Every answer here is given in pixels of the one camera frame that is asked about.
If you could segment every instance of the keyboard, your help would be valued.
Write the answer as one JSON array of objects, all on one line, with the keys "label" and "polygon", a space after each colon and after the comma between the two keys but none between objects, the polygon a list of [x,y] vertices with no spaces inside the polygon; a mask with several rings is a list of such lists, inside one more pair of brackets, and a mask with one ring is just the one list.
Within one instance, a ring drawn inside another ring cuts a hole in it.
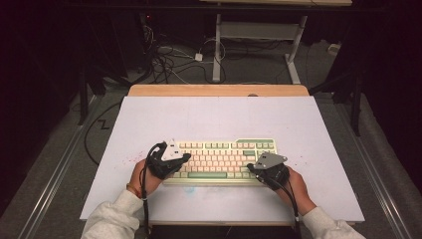
[{"label": "keyboard", "polygon": [[184,185],[262,185],[249,171],[248,163],[267,151],[277,153],[269,138],[243,138],[235,141],[178,141],[183,153],[192,156],[165,184]]}]

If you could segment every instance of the table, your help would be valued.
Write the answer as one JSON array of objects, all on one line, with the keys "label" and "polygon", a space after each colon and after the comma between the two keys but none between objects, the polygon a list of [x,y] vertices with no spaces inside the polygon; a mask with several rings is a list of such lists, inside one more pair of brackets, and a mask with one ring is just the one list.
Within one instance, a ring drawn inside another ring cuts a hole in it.
[{"label": "table", "polygon": [[[250,94],[259,97],[245,97]],[[237,128],[230,127],[232,120]],[[271,135],[278,152],[289,158],[286,164],[307,180],[316,204],[334,219],[364,220],[317,104],[306,89],[230,85],[133,86],[121,106],[81,219],[87,219],[99,203],[114,201],[134,164],[170,134],[180,140]],[[152,225],[291,225],[294,220],[292,209],[263,186],[160,185],[148,202]]]},{"label": "table", "polygon": [[[269,5],[305,5],[305,6],[350,6],[351,0],[201,0],[215,2],[218,5],[225,3],[237,4],[269,4]],[[301,42],[308,16],[302,16],[299,24],[275,24],[253,22],[223,22],[221,14],[217,14],[215,33],[215,54],[212,81],[220,82],[221,69],[221,38],[247,38],[269,40],[293,40],[293,47],[289,54],[285,54],[286,64],[293,84],[300,84],[298,71],[294,59]]]}]

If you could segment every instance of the spacebar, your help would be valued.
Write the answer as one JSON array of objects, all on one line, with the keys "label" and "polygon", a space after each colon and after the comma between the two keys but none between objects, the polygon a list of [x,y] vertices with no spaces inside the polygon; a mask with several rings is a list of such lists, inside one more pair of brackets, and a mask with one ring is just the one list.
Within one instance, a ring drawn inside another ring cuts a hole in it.
[{"label": "spacebar", "polygon": [[226,172],[189,172],[189,178],[227,178]]}]

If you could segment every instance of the white sleeve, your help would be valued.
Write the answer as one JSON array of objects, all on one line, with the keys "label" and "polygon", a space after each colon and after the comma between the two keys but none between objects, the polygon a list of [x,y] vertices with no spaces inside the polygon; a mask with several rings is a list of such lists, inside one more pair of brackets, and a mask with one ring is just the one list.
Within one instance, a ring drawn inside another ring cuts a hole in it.
[{"label": "white sleeve", "polygon": [[345,221],[332,220],[320,207],[314,208],[304,217],[304,223],[310,229],[315,239],[361,239]]},{"label": "white sleeve", "polygon": [[142,200],[124,190],[114,203],[104,202],[90,215],[82,238],[133,238]]}]

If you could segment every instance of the person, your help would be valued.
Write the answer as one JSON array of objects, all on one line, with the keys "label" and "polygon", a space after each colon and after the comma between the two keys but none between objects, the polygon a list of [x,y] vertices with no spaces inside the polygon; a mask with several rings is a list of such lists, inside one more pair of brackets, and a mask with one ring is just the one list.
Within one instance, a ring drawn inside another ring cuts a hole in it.
[{"label": "person", "polygon": [[[142,200],[140,199],[139,175],[145,165],[145,160],[138,162],[133,170],[130,182],[118,196],[114,203],[100,204],[88,218],[82,238],[133,238],[139,228]],[[303,177],[292,168],[290,172],[291,187],[298,204],[298,211],[303,216],[303,221],[311,231],[314,238],[364,238],[344,221],[331,219],[320,207],[317,207],[308,195],[307,185]],[[153,193],[162,182],[153,176],[149,169],[146,170],[145,189],[147,195]],[[275,192],[285,202],[292,206],[286,192],[277,189]]]}]

